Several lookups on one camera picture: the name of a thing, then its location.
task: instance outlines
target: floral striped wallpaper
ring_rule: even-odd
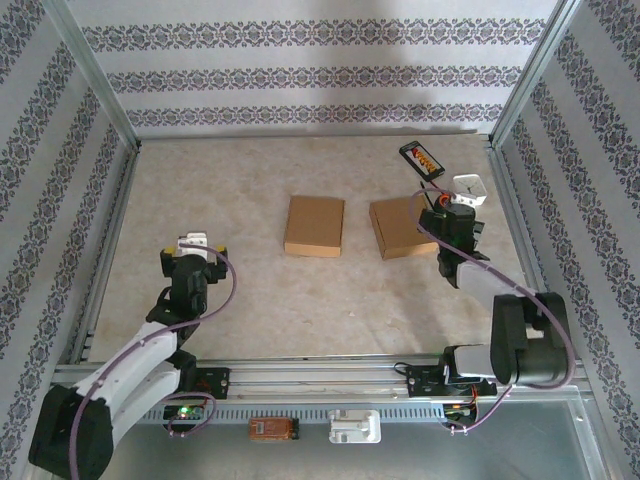
[[[131,149],[38,1],[0,1],[0,479],[21,478]]]
[[[555,0],[70,0],[139,136],[474,131]]]
[[[547,287],[640,478],[640,2],[585,1],[502,146]]]

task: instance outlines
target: table surface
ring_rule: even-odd
[[[245,138],[144,142],[90,360],[105,361],[140,328],[168,280],[159,252],[187,231],[224,244],[238,272],[226,310],[184,349],[201,359],[439,353],[488,343],[490,317],[437,271],[436,254],[383,261],[369,203],[411,195],[419,177],[398,148],[419,140],[447,169],[477,173],[488,197],[480,251],[523,282],[513,240],[478,135]],[[290,195],[346,200],[339,258],[284,254]],[[211,308],[230,291],[209,288]]]

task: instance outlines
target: cardboard box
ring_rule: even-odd
[[[339,257],[343,216],[344,200],[339,198],[292,196],[284,251],[307,257]]]
[[[409,218],[410,199],[402,197],[371,203],[369,215],[383,260],[420,255],[438,249],[438,244],[420,233],[415,221]],[[415,199],[416,217],[420,217],[426,206],[424,197]]]

